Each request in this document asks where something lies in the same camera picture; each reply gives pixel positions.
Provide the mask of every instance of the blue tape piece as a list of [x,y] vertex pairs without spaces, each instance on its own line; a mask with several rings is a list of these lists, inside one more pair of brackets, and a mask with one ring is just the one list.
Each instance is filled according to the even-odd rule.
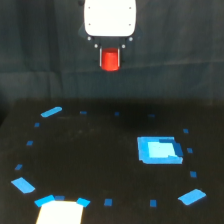
[[149,114],[148,117],[155,118],[156,115],[155,114]]
[[187,148],[187,152],[188,153],[193,153],[193,149],[192,148]]
[[190,175],[193,178],[197,178],[197,173],[195,171],[190,171]]
[[182,157],[169,156],[168,158],[147,158],[143,160],[146,164],[182,164]]
[[174,139],[159,139],[160,143],[176,143]]
[[79,198],[76,202],[79,205],[82,205],[83,207],[87,207],[90,203],[90,201],[83,199],[83,198]]
[[184,156],[180,143],[173,143],[174,151],[177,156]]
[[26,143],[26,145],[27,145],[27,146],[31,146],[31,145],[33,145],[33,141],[28,141],[28,142]]
[[157,201],[156,200],[150,200],[150,207],[157,207]]
[[35,123],[35,124],[34,124],[34,127],[35,127],[35,128],[40,127],[40,123]]
[[20,170],[21,168],[22,168],[22,164],[18,164],[17,166],[16,166],[16,168],[15,168],[15,170]]
[[54,196],[55,201],[64,201],[65,196]]
[[11,181],[11,183],[14,186],[16,186],[20,191],[22,191],[24,194],[31,193],[35,190],[35,188],[22,177]]
[[198,189],[195,189],[181,197],[178,198],[178,200],[182,201],[185,205],[190,205],[201,198],[206,197],[206,194]]
[[49,195],[47,197],[41,198],[39,200],[36,200],[34,203],[37,205],[37,207],[41,207],[42,205],[50,202],[50,201],[55,201],[53,195]]
[[80,111],[80,114],[86,115],[87,111]]
[[42,113],[41,116],[42,117],[49,117],[49,116],[51,116],[53,114],[58,113],[59,111],[62,111],[62,108],[61,107],[55,107],[55,108],[53,108],[51,110],[48,110],[48,111]]
[[105,199],[104,206],[112,206],[112,199]]
[[188,133],[189,133],[188,129],[183,129],[183,132],[184,132],[185,134],[188,134]]

